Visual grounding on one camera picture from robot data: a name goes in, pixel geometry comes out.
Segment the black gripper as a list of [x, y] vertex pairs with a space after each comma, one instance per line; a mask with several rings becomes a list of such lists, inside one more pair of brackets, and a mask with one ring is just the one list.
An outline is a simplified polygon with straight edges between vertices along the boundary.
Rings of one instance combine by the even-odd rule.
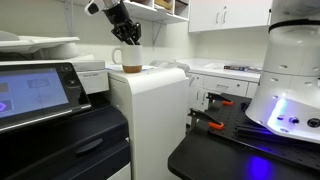
[[132, 39], [135, 44], [139, 43], [141, 37], [141, 24], [139, 22], [132, 22], [131, 20], [125, 20], [123, 23], [116, 24], [111, 30], [121, 42], [129, 44], [129, 39]]

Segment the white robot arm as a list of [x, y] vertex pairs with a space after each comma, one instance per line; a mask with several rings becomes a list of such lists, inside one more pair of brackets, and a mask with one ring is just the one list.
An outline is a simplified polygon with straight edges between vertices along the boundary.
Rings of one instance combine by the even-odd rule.
[[90, 0], [85, 6], [85, 13], [89, 16], [102, 11], [113, 25], [111, 30], [121, 42], [128, 45], [139, 45], [141, 24], [134, 23], [123, 3], [123, 0]]

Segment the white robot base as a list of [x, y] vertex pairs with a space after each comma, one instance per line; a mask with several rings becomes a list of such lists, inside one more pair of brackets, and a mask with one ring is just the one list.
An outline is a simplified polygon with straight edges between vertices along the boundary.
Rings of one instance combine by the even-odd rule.
[[320, 0], [273, 0], [257, 90], [246, 110], [272, 133], [320, 143]]

